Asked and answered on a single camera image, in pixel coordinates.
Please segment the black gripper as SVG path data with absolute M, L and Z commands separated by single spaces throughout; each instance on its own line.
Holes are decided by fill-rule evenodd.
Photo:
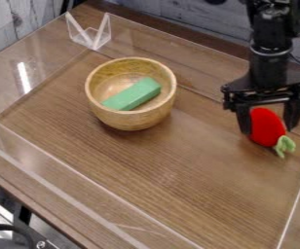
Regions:
M 300 71 L 286 73 L 286 82 L 275 87 L 258 88 L 250 74 L 220 87 L 223 108 L 235 112 L 239 130 L 251 133 L 250 106 L 283 103 L 283 122 L 287 130 L 300 124 Z

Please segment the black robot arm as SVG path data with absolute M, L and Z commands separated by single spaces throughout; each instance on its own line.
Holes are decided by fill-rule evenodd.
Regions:
M 251 27 L 247 73 L 222 86 L 223 108 L 235 113 L 239 130 L 251 133 L 251 111 L 281 103 L 283 123 L 300 123 L 300 71 L 287 67 L 300 37 L 300 0 L 246 0 Z

